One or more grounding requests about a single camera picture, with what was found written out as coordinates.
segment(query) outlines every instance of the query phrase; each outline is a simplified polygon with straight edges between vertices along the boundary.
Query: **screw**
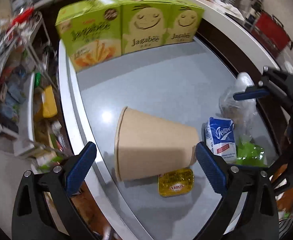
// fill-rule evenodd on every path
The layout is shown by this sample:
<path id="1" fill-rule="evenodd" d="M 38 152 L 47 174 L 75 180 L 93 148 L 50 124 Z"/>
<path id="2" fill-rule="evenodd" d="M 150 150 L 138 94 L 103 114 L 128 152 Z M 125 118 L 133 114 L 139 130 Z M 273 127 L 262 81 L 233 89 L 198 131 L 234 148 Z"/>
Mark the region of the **screw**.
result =
<path id="1" fill-rule="evenodd" d="M 237 173 L 237 172 L 239 172 L 239 168 L 237 166 L 232 166 L 231 171 L 234 173 Z"/>
<path id="2" fill-rule="evenodd" d="M 55 167 L 53 168 L 53 171 L 54 171 L 55 173 L 59 173 L 61 170 L 62 170 L 62 167 L 61 167 L 61 166 L 55 166 Z"/>
<path id="3" fill-rule="evenodd" d="M 29 177 L 31 175 L 31 171 L 24 172 L 24 177 Z"/>
<path id="4" fill-rule="evenodd" d="M 261 171 L 261 176 L 262 176 L 263 178 L 267 177 L 267 173 L 266 173 L 266 171 Z"/>

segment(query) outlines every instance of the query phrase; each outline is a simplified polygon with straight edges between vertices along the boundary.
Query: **jagabee box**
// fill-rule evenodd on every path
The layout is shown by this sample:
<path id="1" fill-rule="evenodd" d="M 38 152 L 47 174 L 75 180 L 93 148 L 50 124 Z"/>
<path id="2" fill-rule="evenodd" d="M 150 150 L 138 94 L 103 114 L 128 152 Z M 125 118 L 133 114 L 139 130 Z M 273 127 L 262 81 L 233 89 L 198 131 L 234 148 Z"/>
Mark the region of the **jagabee box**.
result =
<path id="1" fill-rule="evenodd" d="M 117 0 L 122 13 L 122 54 L 163 45 L 171 4 L 163 0 Z"/>
<path id="2" fill-rule="evenodd" d="M 200 25 L 204 9 L 186 0 L 166 1 L 172 3 L 172 8 L 164 44 L 192 41 Z"/>
<path id="3" fill-rule="evenodd" d="M 56 29 L 75 71 L 121 56 L 120 4 L 84 0 L 61 8 Z"/>

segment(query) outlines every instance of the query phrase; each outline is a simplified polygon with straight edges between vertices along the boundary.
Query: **gold butter container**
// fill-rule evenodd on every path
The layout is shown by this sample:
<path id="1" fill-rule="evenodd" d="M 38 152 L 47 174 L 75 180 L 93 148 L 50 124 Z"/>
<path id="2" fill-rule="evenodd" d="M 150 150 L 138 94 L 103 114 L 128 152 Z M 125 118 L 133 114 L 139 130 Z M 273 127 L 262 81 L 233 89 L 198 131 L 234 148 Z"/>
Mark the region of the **gold butter container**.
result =
<path id="1" fill-rule="evenodd" d="M 159 194 L 162 197 L 177 196 L 191 191 L 194 184 L 193 171 L 189 168 L 159 175 Z"/>

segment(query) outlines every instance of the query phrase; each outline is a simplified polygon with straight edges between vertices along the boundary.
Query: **paper cup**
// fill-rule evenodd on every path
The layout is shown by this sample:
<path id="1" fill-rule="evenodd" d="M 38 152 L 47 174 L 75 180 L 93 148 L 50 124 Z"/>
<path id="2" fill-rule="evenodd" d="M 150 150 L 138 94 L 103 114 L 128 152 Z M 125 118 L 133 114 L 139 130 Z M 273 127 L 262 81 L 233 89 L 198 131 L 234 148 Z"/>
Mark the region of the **paper cup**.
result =
<path id="1" fill-rule="evenodd" d="M 194 127 L 125 107 L 115 135 L 116 177 L 141 179 L 188 167 L 198 142 Z"/>

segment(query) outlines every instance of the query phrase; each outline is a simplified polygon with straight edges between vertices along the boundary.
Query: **clear plastic bag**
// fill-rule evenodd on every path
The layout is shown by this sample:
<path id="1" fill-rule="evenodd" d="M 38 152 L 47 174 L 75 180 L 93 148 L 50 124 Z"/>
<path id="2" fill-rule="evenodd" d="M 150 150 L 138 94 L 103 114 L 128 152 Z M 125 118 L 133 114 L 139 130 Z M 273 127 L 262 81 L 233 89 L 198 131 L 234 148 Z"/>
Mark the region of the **clear plastic bag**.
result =
<path id="1" fill-rule="evenodd" d="M 241 72 L 232 87 L 226 89 L 224 94 L 219 98 L 221 115 L 224 118 L 230 118 L 234 121 L 234 129 L 241 136 L 249 136 L 249 130 L 252 127 L 253 116 L 256 114 L 256 100 L 247 99 L 236 101 L 233 94 L 243 92 L 248 86 L 254 83 L 248 73 Z"/>

